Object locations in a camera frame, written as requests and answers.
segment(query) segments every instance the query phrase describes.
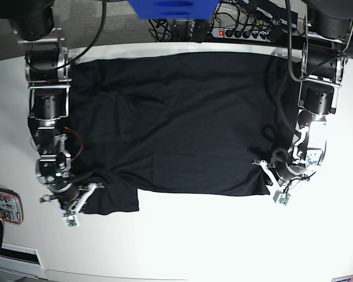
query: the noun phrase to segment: black cloth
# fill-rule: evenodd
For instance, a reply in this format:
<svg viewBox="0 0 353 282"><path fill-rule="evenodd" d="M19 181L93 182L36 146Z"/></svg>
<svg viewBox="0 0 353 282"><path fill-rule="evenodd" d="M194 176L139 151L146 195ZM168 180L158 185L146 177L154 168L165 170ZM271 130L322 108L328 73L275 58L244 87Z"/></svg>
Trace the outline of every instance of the black cloth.
<svg viewBox="0 0 353 282"><path fill-rule="evenodd" d="M269 194L252 162L291 144L274 101L285 71L281 58L226 52L74 66L67 125L84 150L72 171L91 170L105 184L84 212L137 211L137 189ZM293 125L298 93L289 81L282 97ZM78 141L70 137L67 149L74 155Z"/></svg>

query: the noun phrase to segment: blue bin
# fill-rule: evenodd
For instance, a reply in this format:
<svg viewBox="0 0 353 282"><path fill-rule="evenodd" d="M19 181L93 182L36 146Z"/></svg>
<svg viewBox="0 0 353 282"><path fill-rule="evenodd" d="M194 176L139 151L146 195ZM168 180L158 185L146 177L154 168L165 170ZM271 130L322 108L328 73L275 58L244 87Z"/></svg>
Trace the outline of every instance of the blue bin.
<svg viewBox="0 0 353 282"><path fill-rule="evenodd" d="M208 19L219 0L128 0L141 19Z"/></svg>

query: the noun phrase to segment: red wire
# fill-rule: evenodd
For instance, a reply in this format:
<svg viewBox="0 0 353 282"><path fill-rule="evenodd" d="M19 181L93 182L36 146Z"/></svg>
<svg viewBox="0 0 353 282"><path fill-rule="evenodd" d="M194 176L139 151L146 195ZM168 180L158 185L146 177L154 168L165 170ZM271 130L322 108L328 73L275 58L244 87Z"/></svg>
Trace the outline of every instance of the red wire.
<svg viewBox="0 0 353 282"><path fill-rule="evenodd" d="M77 152L76 156L74 156L73 159L71 160L73 162L78 157L78 155L81 154L82 150L84 149L84 144L82 143L82 139L81 139L80 135L76 131L74 131L74 130L70 129L69 127L66 127L66 126L64 126L64 129L66 131L71 132L80 141L80 149Z"/></svg>

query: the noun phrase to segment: black cable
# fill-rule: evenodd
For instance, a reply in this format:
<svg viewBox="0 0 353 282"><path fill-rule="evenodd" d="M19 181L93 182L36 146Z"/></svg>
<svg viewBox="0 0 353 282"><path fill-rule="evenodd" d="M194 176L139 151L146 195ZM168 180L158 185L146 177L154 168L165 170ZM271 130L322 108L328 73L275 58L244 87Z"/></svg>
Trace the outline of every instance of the black cable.
<svg viewBox="0 0 353 282"><path fill-rule="evenodd" d="M66 66L69 66L71 65L72 63L76 62L78 59L80 59L82 56L84 56L97 42L99 36L101 35L103 29L104 29L104 26L105 26L105 21L106 21L106 11L107 11L107 0L102 0L102 17L101 17L101 24L98 28L98 31L94 37L94 39L92 40L92 42L85 48L84 51L82 51L78 56L74 57L73 59L71 59L69 62L65 63L64 65L62 66L58 66L56 68L52 68L52 69L47 69L47 70L43 70L43 69L37 69L35 67L33 67L31 64L30 64L30 61L29 61L29 58L28 56L25 57L29 67L33 70L33 71L36 71L36 72L52 72L52 71L55 71L55 70L58 70L58 69L62 69L62 68L65 68Z"/></svg>
<svg viewBox="0 0 353 282"><path fill-rule="evenodd" d="M160 22L158 22L157 20L155 20L155 19L153 19L153 21L154 22L156 22L157 23L157 25L159 25L159 27L163 27L164 28L164 32L162 33L162 37L161 37L161 39L158 37L158 31L157 31L157 27L156 26L154 26L154 24L153 24L153 22L151 21L151 20L149 20L149 23L151 24L151 26L152 26L152 28L153 28L153 31L154 31L154 33L155 33L155 36L156 36L156 40L158 41L158 42L161 42L161 41L163 41L164 39L165 39L165 37L166 37L166 31L167 32L169 32L169 33L171 33L169 30L168 30L168 23L166 23L166 26L162 23L160 23Z"/></svg>
<svg viewBox="0 0 353 282"><path fill-rule="evenodd" d="M236 22L236 24L237 24L235 29L238 28L238 25L247 25L247 23L248 23L248 19L246 20L245 23L240 23L240 22L239 22L239 17L241 16L241 12L244 12L244 13L248 14L249 16L253 16L253 17L256 19L256 16L255 16L254 14L249 13L249 12L247 12L246 10L242 9L235 1L232 1L232 2L221 1L219 6L221 6L222 4L227 4L227 5L231 5L231 6L236 7L236 9L237 9L237 11L238 11L238 17L237 17L237 19L235 20L235 19L231 16L231 18L232 18L232 19Z"/></svg>
<svg viewBox="0 0 353 282"><path fill-rule="evenodd" d="M262 21L262 24L257 26L257 30L258 30L258 31L265 31L265 32L266 32L266 31L270 31L270 30L272 30L273 28L275 28L274 25L273 25L273 26L271 26L271 25L269 25L269 24L268 24L268 25L265 25L263 19L262 19L261 21Z"/></svg>
<svg viewBox="0 0 353 282"><path fill-rule="evenodd" d="M221 19L217 18L217 13L219 11L219 9L221 8L221 3L218 5L218 7L216 7L215 11L214 11L214 14L213 14L213 17L212 17L212 20L211 20L211 29L209 30L209 33L207 34L208 35L212 35L212 31L214 29L214 22L217 21L218 22L218 26L221 27Z"/></svg>
<svg viewBox="0 0 353 282"><path fill-rule="evenodd" d="M254 29L257 27L257 22L258 22L258 19L256 18L256 16L254 15L254 21L252 22L252 27L251 29L249 30L250 33L252 33L254 31Z"/></svg>
<svg viewBox="0 0 353 282"><path fill-rule="evenodd" d="M289 0L285 0L285 4L287 6L287 20L288 20L288 70L289 70L289 74L291 76L291 78L296 81L296 82L303 82L305 81L310 75L312 75L317 69L319 69L320 67L324 66L326 63L330 63L334 60L337 60L339 58L347 58L348 56L346 55L338 55L335 57L332 57L331 59L327 60L326 62L320 63L315 69L313 69L310 73L306 74L305 76L301 77L301 78L297 78L294 75L293 72L293 64L292 64L292 25L291 25L291 21L292 21L292 12L291 12L291 8L290 8L290 1Z"/></svg>
<svg viewBox="0 0 353 282"><path fill-rule="evenodd" d="M229 18L231 18L235 23L237 22L237 20L232 15L230 15L229 13L226 13L226 12L216 13L215 15L226 15Z"/></svg>
<svg viewBox="0 0 353 282"><path fill-rule="evenodd" d="M232 2L221 0L220 3L221 4L232 5L232 6L236 7L237 9L241 10L242 12L244 12L246 14L249 14L250 16L252 16L254 18L254 20L253 20L254 29L257 27L258 18L257 18L256 14L255 14L256 11L248 11L246 9L246 7L243 7L242 3L240 1L238 1L238 0L232 0ZM273 20L274 20L273 18L271 20L266 20L266 22L268 24L267 30L269 30L269 29L271 30L272 28L276 27L276 25L273 24Z"/></svg>
<svg viewBox="0 0 353 282"><path fill-rule="evenodd" d="M241 10L238 9L237 21L236 21L236 23L235 23L235 26L234 26L233 30L236 30L236 29L238 28L240 17L241 17Z"/></svg>
<svg viewBox="0 0 353 282"><path fill-rule="evenodd" d="M299 20L299 19L302 19L302 20L303 20L303 24L302 24L302 26L303 26L303 28L304 28L303 33L300 33L299 30L298 30L298 20ZM303 35L306 33L306 32L305 32L305 19L304 19L304 18L298 18L298 19L297 19L297 28L296 28L295 31L298 33L298 36L303 36Z"/></svg>
<svg viewBox="0 0 353 282"><path fill-rule="evenodd" d="M289 182L288 185L287 185L287 189L290 191L290 190L292 190L292 189L294 188L294 186L290 188L290 186L292 185L293 181L296 181L296 180L299 180L299 181L310 180L310 178L311 178L312 176L314 176L315 173L316 173L316 172L314 172L314 173L313 173L312 175L310 175L310 176L300 177L300 178L295 178L295 179L290 180L290 182Z"/></svg>
<svg viewBox="0 0 353 282"><path fill-rule="evenodd" d="M243 33L243 31L245 31L246 27L248 26L248 20L249 20L250 14L247 15L247 19L246 19L246 24L243 25L242 29L239 31L240 34Z"/></svg>
<svg viewBox="0 0 353 282"><path fill-rule="evenodd" d="M163 27L166 29L167 32L171 33L171 31L168 29L169 23L167 22L166 19L153 19L153 21L156 23L156 26L155 26L156 29Z"/></svg>

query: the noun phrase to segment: white tabletop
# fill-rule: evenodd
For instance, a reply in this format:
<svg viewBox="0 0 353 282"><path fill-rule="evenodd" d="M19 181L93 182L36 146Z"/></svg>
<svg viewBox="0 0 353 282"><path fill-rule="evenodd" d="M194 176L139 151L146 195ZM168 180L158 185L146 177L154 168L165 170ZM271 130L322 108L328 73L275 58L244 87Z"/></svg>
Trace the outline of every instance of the white tabletop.
<svg viewBox="0 0 353 282"><path fill-rule="evenodd" d="M223 43L100 46L84 61L182 52L286 50ZM328 116L325 163L292 190L287 207L270 196L225 197L140 190L140 211L80 216L67 228L60 212L40 204L48 191L35 177L38 154L27 127L24 59L0 62L0 185L17 192L24 222L5 225L4 242L39 251L53 271L189 281L329 282L353 274L353 60L336 115Z"/></svg>

